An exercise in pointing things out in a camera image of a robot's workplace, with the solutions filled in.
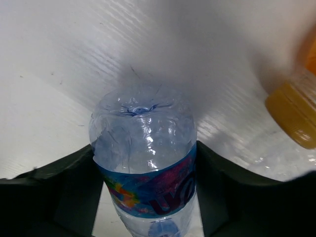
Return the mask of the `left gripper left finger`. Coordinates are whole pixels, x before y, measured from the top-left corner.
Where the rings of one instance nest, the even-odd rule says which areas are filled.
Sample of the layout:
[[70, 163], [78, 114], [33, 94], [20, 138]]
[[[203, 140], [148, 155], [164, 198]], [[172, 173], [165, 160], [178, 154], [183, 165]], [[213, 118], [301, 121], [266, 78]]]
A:
[[90, 145], [0, 180], [2, 237], [90, 237], [103, 178]]

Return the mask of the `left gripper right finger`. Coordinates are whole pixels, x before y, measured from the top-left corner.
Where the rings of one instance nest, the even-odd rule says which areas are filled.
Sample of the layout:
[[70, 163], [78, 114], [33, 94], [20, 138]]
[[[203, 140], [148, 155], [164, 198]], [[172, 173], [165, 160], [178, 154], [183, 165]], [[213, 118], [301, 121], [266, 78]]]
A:
[[197, 195], [206, 237], [313, 237], [316, 173], [281, 182], [197, 143]]

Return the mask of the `small orange juice bottle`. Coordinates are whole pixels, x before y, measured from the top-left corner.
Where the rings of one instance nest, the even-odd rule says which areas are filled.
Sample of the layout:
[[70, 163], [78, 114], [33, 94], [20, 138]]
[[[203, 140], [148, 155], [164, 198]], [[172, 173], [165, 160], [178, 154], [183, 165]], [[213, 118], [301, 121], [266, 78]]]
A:
[[279, 127], [298, 145], [316, 148], [316, 26], [305, 34], [295, 54], [291, 77], [265, 100]]

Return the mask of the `colourful label bottle blue cap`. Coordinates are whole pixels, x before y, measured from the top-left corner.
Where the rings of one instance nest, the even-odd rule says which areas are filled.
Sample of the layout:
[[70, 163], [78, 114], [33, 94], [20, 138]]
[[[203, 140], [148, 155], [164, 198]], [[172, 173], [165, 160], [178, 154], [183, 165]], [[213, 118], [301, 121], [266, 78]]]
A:
[[190, 104], [168, 85], [106, 94], [89, 123], [93, 160], [134, 237], [183, 237], [196, 195], [197, 131]]

